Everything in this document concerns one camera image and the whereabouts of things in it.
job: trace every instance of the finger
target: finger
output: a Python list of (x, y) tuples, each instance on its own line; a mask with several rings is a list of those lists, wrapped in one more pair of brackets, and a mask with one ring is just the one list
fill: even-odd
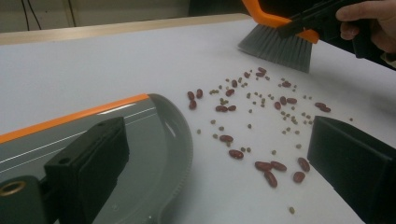
[(396, 8), (396, 1), (364, 1), (358, 4), (341, 7), (335, 13), (339, 21), (356, 21), (360, 19), (384, 20), (390, 18)]

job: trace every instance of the bean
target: bean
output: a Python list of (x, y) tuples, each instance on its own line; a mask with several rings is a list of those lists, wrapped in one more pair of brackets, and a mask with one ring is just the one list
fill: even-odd
[(264, 73), (264, 74), (267, 73), (267, 70), (265, 70), (265, 69), (262, 68), (262, 67), (259, 67), (258, 70), (259, 70), (260, 72)]
[(297, 103), (297, 99), (295, 98), (288, 98), (286, 101), (291, 105), (295, 105)]
[(280, 103), (281, 103), (282, 105), (285, 105), (285, 104), (287, 103), (286, 97), (281, 96), (281, 97), (280, 97)]
[(197, 107), (197, 102), (194, 101), (194, 100), (191, 100), (191, 101), (190, 101), (189, 108), (190, 108), (190, 109), (195, 109), (196, 107)]
[(232, 142), (233, 141), (233, 138), (230, 135), (225, 135), (225, 134), (221, 135), (219, 137), (219, 139), (221, 142)]
[(190, 100), (195, 99), (194, 93), (192, 91), (188, 91), (187, 96), (189, 97)]
[(273, 168), (271, 163), (265, 161), (256, 161), (254, 162), (254, 166), (260, 171), (269, 171)]
[(309, 172), (309, 170), (311, 169), (309, 166), (309, 163), (306, 159), (304, 159), (303, 157), (300, 157), (297, 162), (299, 163), (299, 165), (301, 166), (301, 169), (303, 169), (305, 172)]
[(315, 106), (316, 106), (317, 108), (327, 107), (325, 104), (320, 103), (320, 102), (315, 103)]
[(284, 82), (282, 82), (282, 86), (288, 88), (291, 86), (291, 83), (289, 83), (288, 81), (284, 81)]
[(321, 111), (329, 113), (330, 111), (332, 111), (329, 107), (321, 107), (320, 108)]
[(294, 173), (294, 175), (293, 175), (294, 182), (296, 182), (298, 184), (303, 182), (304, 178), (305, 178), (305, 174), (303, 172), (300, 172), (300, 171)]
[(275, 102), (274, 107), (275, 107), (275, 109), (280, 110), (280, 107), (281, 107), (280, 102)]
[(230, 105), (227, 108), (229, 111), (235, 111), (236, 110), (236, 105)]
[(218, 106), (216, 106), (216, 111), (218, 111), (218, 112), (227, 112), (228, 108), (225, 105), (218, 105)]
[(264, 76), (265, 76), (265, 73), (262, 73), (262, 72), (256, 73), (256, 77), (264, 77)]
[(242, 158), (244, 158), (244, 153), (235, 149), (231, 149), (228, 151), (228, 153), (230, 154), (231, 157), (233, 157), (234, 159), (238, 159), (241, 160)]
[(201, 99), (204, 96), (204, 92), (201, 89), (197, 90), (197, 98)]
[(231, 85), (233, 85), (233, 87), (236, 88), (236, 87), (238, 86), (238, 83), (237, 83), (236, 80), (234, 79), (234, 80), (231, 82)]
[(273, 187), (273, 188), (277, 187), (277, 181), (276, 181), (276, 178), (273, 175), (273, 173), (271, 173), (270, 171), (264, 171), (264, 177), (265, 177), (265, 179), (267, 179), (268, 184), (271, 187)]
[(226, 96), (231, 96), (231, 95), (233, 95), (234, 92), (235, 92), (234, 89), (230, 89), (230, 90), (227, 90), (227, 91), (225, 92), (225, 95), (226, 95)]
[(282, 164), (278, 161), (271, 161), (271, 164), (273, 165), (274, 169), (276, 169), (278, 171), (287, 171), (288, 170), (288, 168), (284, 164)]

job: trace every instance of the orange brush handle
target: orange brush handle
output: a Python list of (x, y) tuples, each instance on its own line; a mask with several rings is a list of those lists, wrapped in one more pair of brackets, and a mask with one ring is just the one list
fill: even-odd
[[(259, 0), (242, 0), (244, 2), (245, 7), (247, 8), (248, 13), (250, 16), (253, 17), (254, 21), (258, 24), (269, 26), (276, 28), (278, 26), (285, 25), (291, 20), (279, 17), (276, 15), (268, 14), (262, 11)], [(319, 41), (319, 34), (313, 30), (306, 30), (297, 34), (297, 36), (316, 44)]]

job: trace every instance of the hand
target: hand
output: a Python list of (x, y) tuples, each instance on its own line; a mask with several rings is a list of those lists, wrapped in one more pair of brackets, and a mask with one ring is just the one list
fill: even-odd
[(396, 53), (396, 0), (364, 1), (341, 7), (335, 17), (342, 21), (341, 37), (345, 40), (351, 40), (359, 33), (359, 28), (348, 21), (373, 20), (373, 43), (386, 53)]

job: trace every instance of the black plastic part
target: black plastic part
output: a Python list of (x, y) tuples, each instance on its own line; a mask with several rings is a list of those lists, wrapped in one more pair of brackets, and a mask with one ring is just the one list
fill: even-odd
[(60, 223), (92, 223), (129, 160), (123, 118), (96, 124), (45, 164)]
[(51, 223), (37, 178), (25, 175), (0, 184), (0, 223)]
[(336, 119), (315, 117), (310, 163), (366, 223), (396, 223), (396, 149)]

